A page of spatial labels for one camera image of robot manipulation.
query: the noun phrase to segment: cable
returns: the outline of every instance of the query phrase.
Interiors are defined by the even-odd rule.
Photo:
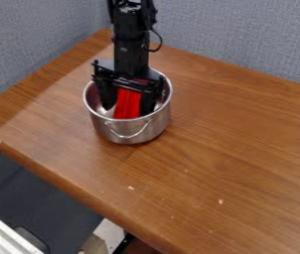
[[[161,36],[157,34],[157,32],[155,31],[153,28],[149,29],[149,31],[157,36],[157,39],[159,39],[159,46],[156,47],[156,49],[151,50],[148,48],[145,48],[145,46],[143,45],[143,48],[147,52],[151,52],[151,53],[155,53],[160,50],[161,46],[163,46],[163,38]]]

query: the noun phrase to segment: wood grain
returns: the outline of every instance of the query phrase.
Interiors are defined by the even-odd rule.
[[[0,95],[0,151],[161,253],[300,253],[300,84],[163,47],[172,121],[120,146],[81,103],[109,56],[103,30]]]

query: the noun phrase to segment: gray wall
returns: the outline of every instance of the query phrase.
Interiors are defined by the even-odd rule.
[[[104,0],[0,1],[0,93],[107,24]],[[0,181],[17,169],[0,155]]]
[[[164,43],[300,82],[300,0],[155,0]]]

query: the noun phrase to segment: stainless steel pot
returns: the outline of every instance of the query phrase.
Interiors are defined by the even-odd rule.
[[[103,109],[97,89],[91,81],[82,92],[82,103],[96,133],[108,141],[124,145],[139,144],[157,137],[170,121],[172,85],[168,78],[166,78],[163,93],[163,99],[156,102],[151,114],[132,119],[112,119],[113,108],[108,111]]]

